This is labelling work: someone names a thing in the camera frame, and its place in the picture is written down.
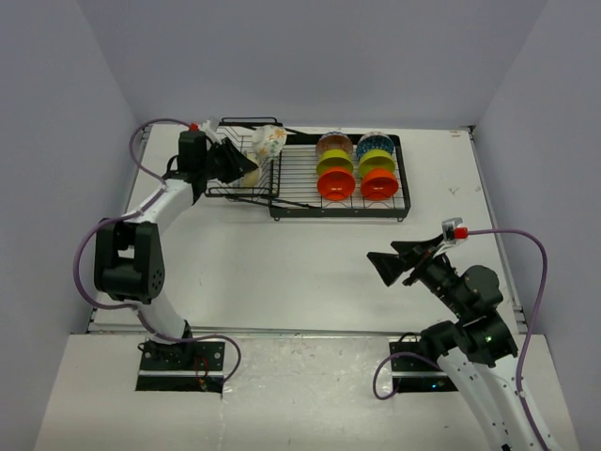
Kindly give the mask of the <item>floral leaf pattern bowl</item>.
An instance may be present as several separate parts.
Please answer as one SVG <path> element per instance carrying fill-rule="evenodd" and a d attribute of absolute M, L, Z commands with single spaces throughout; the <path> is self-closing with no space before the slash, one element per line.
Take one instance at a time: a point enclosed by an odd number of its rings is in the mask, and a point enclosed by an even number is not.
<path fill-rule="evenodd" d="M 264 125 L 252 135 L 252 148 L 259 161 L 277 158 L 286 144 L 287 133 L 283 127 Z"/>

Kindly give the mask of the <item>orange bowl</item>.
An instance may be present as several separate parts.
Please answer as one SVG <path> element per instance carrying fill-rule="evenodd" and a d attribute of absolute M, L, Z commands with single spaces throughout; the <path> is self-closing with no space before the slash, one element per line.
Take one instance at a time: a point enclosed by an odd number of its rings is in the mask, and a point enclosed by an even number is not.
<path fill-rule="evenodd" d="M 354 193 L 356 181 L 344 167 L 335 166 L 319 176 L 316 188 L 319 194 L 331 201 L 342 201 Z"/>
<path fill-rule="evenodd" d="M 380 201 L 392 197 L 399 189 L 396 176 L 388 169 L 378 167 L 369 171 L 361 183 L 361 194 L 368 200 Z"/>

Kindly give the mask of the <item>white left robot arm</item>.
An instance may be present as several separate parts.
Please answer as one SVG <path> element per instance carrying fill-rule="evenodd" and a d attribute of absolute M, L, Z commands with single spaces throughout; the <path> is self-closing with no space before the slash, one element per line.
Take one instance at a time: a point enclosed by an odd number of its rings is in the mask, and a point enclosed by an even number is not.
<path fill-rule="evenodd" d="M 108 221 L 95 233 L 95 288 L 135 313 L 149 333 L 144 353 L 151 359 L 186 368 L 197 343 L 163 291 L 162 233 L 196 204 L 209 181 L 231 183 L 258 168 L 230 139 L 190 128 L 179 134 L 177 155 L 151 197 L 126 219 Z"/>

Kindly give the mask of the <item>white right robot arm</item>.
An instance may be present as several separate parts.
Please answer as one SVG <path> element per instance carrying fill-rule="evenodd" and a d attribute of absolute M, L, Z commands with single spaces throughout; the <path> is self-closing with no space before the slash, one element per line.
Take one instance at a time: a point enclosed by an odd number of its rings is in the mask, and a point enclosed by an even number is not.
<path fill-rule="evenodd" d="M 422 283 L 455 315 L 422 330 L 413 350 L 390 361 L 415 359 L 444 372 L 468 404 L 492 450 L 557 450 L 559 444 L 531 399 L 523 378 L 526 346 L 516 344 L 498 312 L 499 277 L 482 265 L 457 273 L 448 249 L 466 228 L 428 241 L 394 241 L 393 253 L 367 257 L 386 286 Z"/>

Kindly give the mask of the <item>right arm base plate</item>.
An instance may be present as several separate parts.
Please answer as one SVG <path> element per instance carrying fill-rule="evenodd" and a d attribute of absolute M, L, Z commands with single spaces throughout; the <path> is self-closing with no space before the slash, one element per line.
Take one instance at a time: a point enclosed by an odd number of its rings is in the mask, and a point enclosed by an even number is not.
<path fill-rule="evenodd" d="M 421 339 L 417 336 L 404 337 L 389 343 L 390 354 L 412 352 L 423 355 Z M 399 357 L 391 361 L 393 388 L 399 394 L 456 392 L 450 378 L 442 371 L 414 357 Z"/>

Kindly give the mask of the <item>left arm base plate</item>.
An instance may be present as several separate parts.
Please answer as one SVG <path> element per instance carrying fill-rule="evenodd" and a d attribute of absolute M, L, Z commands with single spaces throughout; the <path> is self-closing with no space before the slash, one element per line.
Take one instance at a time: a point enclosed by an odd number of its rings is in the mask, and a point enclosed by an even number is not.
<path fill-rule="evenodd" d="M 138 350 L 137 392 L 223 392 L 223 341 L 167 345 L 147 340 Z"/>

